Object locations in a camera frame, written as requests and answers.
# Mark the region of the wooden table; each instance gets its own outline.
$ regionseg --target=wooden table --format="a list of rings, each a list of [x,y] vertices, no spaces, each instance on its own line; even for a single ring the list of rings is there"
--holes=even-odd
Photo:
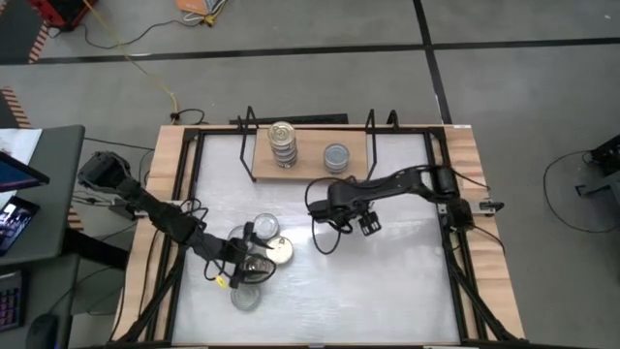
[[[197,126],[163,126],[160,130],[153,161],[151,163],[148,184],[146,186],[146,190],[160,200],[170,200],[172,197],[172,189],[179,163],[180,148],[185,127],[196,128]],[[295,128],[306,127],[316,128],[321,127],[321,125],[295,126]],[[329,125],[329,127],[347,128],[359,127],[359,125]],[[430,127],[430,125],[416,125],[416,127]],[[463,175],[484,182],[481,160],[471,127],[457,125],[442,127],[445,127],[452,166]],[[201,128],[231,129],[235,128],[235,126],[201,126]],[[185,176],[183,176],[184,181],[181,187],[181,199],[187,198],[188,195],[189,177],[193,166],[194,146],[194,144],[190,144]],[[486,189],[468,181],[459,179],[459,185],[461,188],[461,196],[465,199],[479,200],[488,197]],[[492,234],[499,236],[494,218],[476,217],[476,224]],[[148,303],[152,296],[164,240],[162,234],[155,237],[154,249],[150,261],[147,261],[149,247],[154,234],[155,228],[147,219],[142,219],[138,224],[134,237],[133,249],[125,276],[126,289],[124,294],[124,307],[114,338],[118,338],[124,334],[138,318],[144,282],[146,282],[146,291],[143,295],[144,301],[142,307]],[[469,232],[467,237],[480,296],[508,331],[518,337],[523,337],[523,329],[521,327],[521,321],[512,291],[511,278],[501,247],[497,242],[475,231]],[[173,261],[174,255],[175,250],[173,250],[170,255],[170,263]],[[145,273],[147,264],[149,265],[148,274]],[[471,303],[464,294],[462,294],[462,299],[469,337],[477,338],[478,335],[476,334],[476,325]],[[168,316],[169,303],[170,292],[160,307],[155,339],[164,338],[164,328]]]

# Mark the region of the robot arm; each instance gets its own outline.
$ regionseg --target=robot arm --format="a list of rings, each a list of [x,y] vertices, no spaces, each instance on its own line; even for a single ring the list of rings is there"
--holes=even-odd
[[[225,240],[205,234],[206,223],[183,212],[179,206],[155,199],[131,177],[129,163],[113,152],[96,152],[79,170],[77,180],[88,189],[118,195],[138,209],[146,211],[155,228],[170,236],[176,243],[191,247],[206,261],[220,260],[234,264],[234,273],[230,280],[232,288],[236,288],[250,274],[266,273],[243,268],[247,241],[269,248],[257,238],[253,223],[246,223],[243,238]]]
[[[422,182],[422,173],[431,175],[437,189],[433,191]],[[308,212],[317,223],[329,223],[341,233],[351,231],[350,221],[359,217],[359,227],[365,236],[381,230],[377,213],[370,211],[373,201],[402,194],[417,194],[435,204],[459,200],[453,171],[441,166],[415,166],[387,177],[357,182],[353,177],[338,179],[327,188],[327,199],[308,205]]]

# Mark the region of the concrete floor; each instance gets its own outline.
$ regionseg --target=concrete floor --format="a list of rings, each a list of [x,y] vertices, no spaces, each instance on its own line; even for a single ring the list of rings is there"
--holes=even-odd
[[[124,39],[154,22],[180,17],[170,1],[138,6],[140,1],[145,0],[101,4]],[[157,28],[130,51],[421,43],[411,1],[379,6],[338,0],[322,8],[308,0],[231,1],[213,29]],[[620,6],[613,1],[422,3],[434,43],[620,37]],[[284,13],[276,11],[282,8]],[[93,18],[85,22],[93,41],[109,44]],[[42,56],[117,54],[85,46],[81,35],[49,40]],[[507,204],[497,220],[527,337],[548,344],[619,347],[620,231],[588,235],[563,226],[544,204],[542,176],[556,157],[620,132],[620,47],[462,49],[436,55],[453,122],[474,125],[493,198]],[[441,122],[423,51],[143,65],[164,79],[181,108],[204,109],[210,123],[227,123],[248,105],[257,117],[347,112],[351,122],[360,122],[374,108],[384,115],[380,119],[395,109],[403,123]],[[0,84],[15,90],[35,127],[80,123],[87,136],[116,142],[153,146],[171,112],[166,94],[124,62],[4,66]],[[143,154],[85,143],[82,161],[99,149],[117,151],[134,167]],[[591,175],[578,156],[567,159],[549,174],[549,191],[561,214],[600,229],[617,222],[618,206],[606,205],[605,196],[576,196],[573,186]],[[101,208],[77,209],[92,236],[126,225]],[[87,317],[79,315],[74,322],[74,347],[100,343],[109,334],[111,316]]]

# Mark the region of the tin can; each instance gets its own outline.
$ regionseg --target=tin can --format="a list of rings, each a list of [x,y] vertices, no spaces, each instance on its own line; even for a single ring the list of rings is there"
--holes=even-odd
[[[297,162],[295,128],[288,122],[279,121],[268,131],[269,145],[278,166],[290,168]]]

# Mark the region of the wooden board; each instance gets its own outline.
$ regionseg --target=wooden board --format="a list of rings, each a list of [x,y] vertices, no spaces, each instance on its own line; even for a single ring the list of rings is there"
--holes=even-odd
[[[261,179],[315,179],[324,176],[346,178],[354,175],[358,179],[368,176],[366,133],[363,131],[318,131],[295,129],[297,163],[283,169],[273,158],[269,145],[268,131],[259,129],[254,148],[252,175]],[[324,165],[324,151],[327,146],[341,143],[349,149],[349,166],[342,174],[330,174]]]

